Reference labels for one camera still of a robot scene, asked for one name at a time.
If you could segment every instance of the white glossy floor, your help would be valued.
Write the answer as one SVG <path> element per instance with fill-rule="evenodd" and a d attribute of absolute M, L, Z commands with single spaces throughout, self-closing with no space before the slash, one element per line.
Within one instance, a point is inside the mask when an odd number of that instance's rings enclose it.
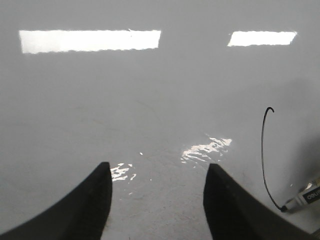
<path fill-rule="evenodd" d="M 275 200 L 320 176 L 319 11 L 317 0 L 1 1 L 0 232 L 100 162 L 114 177 L 102 239 L 212 239 L 202 206 L 209 163 L 298 227 L 320 228 L 319 202 L 294 214 L 273 206 L 260 158 L 272 106 L 264 157 Z M 82 49 L 90 40 L 79 38 L 61 52 L 53 38 L 29 39 L 51 50 L 23 53 L 20 31 L 48 30 L 161 33 L 158 45 L 133 50 Z M 230 46 L 237 31 L 292 41 Z"/>

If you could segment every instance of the black cable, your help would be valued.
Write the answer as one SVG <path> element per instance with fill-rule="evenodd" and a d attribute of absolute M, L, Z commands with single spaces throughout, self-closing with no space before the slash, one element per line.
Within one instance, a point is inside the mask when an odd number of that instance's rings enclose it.
<path fill-rule="evenodd" d="M 273 204 L 276 206 L 277 209 L 279 209 L 281 212 L 285 212 L 287 210 L 287 208 L 285 206 L 280 207 L 276 201 L 273 199 L 273 197 L 271 196 L 269 189 L 267 187 L 267 182 L 266 182 L 266 176 L 265 176 L 265 160 L 264 160 L 264 134 L 265 134 L 265 123 L 266 123 L 266 117 L 267 117 L 267 113 L 268 111 L 271 110 L 273 113 L 275 112 L 275 110 L 272 107 L 268 107 L 265 110 L 264 113 L 264 117 L 263 117 L 263 123 L 262 123 L 262 132 L 261 132 L 261 164 L 262 164 L 262 174 L 263 174 L 263 182 L 264 182 L 264 186 L 265 189 L 271 199 L 271 201 L 273 202 Z"/>

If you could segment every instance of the black wire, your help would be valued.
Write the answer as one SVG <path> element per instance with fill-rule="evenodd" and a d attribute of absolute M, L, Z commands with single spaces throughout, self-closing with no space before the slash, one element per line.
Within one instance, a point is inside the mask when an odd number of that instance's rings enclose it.
<path fill-rule="evenodd" d="M 262 174 L 263 174 L 263 182 L 264 182 L 264 186 L 265 186 L 265 189 L 270 197 L 270 199 L 272 200 L 273 204 L 276 206 L 277 209 L 279 209 L 280 211 L 285 211 L 285 207 L 280 207 L 276 201 L 273 199 L 273 197 L 271 196 L 270 192 L 269 192 L 269 189 L 267 187 L 267 182 L 266 182 L 266 176 L 265 176 L 265 160 L 264 160 L 264 134 L 265 134 L 265 123 L 266 123 L 266 117 L 267 117 L 267 113 L 269 110 L 272 110 L 272 112 L 274 113 L 275 110 L 272 108 L 272 107 L 268 107 L 266 110 L 265 110 L 265 113 L 264 113 L 264 117 L 263 117 L 263 123 L 262 123 L 262 132 L 261 132 L 261 164 L 262 164 Z"/>

